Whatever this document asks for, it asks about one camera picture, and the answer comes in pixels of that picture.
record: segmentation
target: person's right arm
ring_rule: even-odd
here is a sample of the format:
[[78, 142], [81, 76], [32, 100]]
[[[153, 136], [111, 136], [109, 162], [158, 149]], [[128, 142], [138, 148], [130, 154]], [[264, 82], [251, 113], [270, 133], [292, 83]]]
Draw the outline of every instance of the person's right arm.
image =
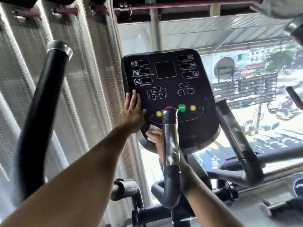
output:
[[[162, 131], [148, 133], [155, 140], [158, 154], [163, 162]], [[193, 169], [186, 163], [183, 155], [181, 162], [181, 188], [201, 226], [208, 227], [243, 227], [244, 225], [233, 216], [225, 204], [213, 194], [206, 184], [199, 179]]]

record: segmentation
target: green start button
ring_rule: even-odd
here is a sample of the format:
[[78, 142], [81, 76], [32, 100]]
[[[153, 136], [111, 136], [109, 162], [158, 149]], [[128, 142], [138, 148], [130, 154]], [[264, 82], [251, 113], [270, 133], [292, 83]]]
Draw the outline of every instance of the green start button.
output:
[[178, 110], [181, 111], [181, 112], [186, 111], [186, 106], [185, 106], [185, 104], [180, 103], [180, 104], [178, 105]]

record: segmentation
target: tree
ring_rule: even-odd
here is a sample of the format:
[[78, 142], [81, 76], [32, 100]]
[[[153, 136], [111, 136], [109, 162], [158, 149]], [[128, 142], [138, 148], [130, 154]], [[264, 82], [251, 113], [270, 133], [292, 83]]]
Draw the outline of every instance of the tree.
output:
[[271, 53], [265, 60], [266, 70], [274, 72], [280, 70], [284, 65], [290, 67], [291, 62], [294, 60], [293, 53], [291, 51], [278, 51]]

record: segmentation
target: small rectangular display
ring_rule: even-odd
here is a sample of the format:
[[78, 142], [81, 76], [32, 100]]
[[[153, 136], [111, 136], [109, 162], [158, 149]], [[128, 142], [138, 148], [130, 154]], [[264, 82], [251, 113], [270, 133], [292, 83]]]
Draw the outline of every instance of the small rectangular display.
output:
[[152, 92], [158, 92], [161, 91], [161, 87], [151, 87]]
[[154, 66], [158, 79], [177, 76], [173, 61], [157, 62]]
[[149, 60], [142, 60], [142, 61], [138, 61], [138, 65], [147, 65], [149, 64]]
[[151, 70], [150, 68], [144, 68], [144, 69], [139, 69], [140, 74], [146, 74], [146, 73], [150, 73]]
[[182, 76], [183, 77], [190, 77], [190, 76], [193, 76], [193, 74], [192, 74], [192, 71], [190, 71], [190, 72], [182, 72]]
[[146, 84], [146, 83], [150, 83], [150, 82], [152, 82], [151, 77], [141, 78], [141, 83], [142, 84]]
[[179, 86], [180, 87], [188, 87], [189, 85], [188, 85], [188, 83], [181, 83], [181, 84], [179, 84]]
[[180, 64], [180, 68], [190, 68], [190, 63]]
[[177, 61], [188, 60], [187, 55], [176, 56], [176, 58], [177, 58]]

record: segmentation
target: building window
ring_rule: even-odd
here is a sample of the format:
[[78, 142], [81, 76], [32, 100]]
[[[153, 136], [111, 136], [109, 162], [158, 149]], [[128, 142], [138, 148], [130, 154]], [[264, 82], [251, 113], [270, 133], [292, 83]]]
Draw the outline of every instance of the building window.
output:
[[238, 55], [238, 61], [241, 61], [241, 60], [243, 60], [244, 59], [244, 54], [239, 54]]

